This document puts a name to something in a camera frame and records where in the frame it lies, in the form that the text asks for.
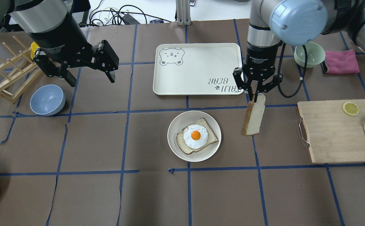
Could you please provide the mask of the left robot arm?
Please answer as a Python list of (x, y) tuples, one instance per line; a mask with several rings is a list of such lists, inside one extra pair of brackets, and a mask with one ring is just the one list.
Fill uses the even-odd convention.
[(69, 68), (89, 67), (115, 82), (119, 58), (108, 41), (93, 46), (63, 0), (0, 0), (0, 23), (9, 14), (36, 42), (33, 61), (47, 77), (59, 77), (75, 87)]

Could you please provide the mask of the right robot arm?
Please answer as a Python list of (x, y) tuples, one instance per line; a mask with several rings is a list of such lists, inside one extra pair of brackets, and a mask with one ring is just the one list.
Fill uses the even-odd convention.
[(245, 62), (233, 71), (237, 87), (257, 102), (282, 81), (278, 47), (304, 46), (342, 30), (365, 53), (365, 0), (253, 0)]

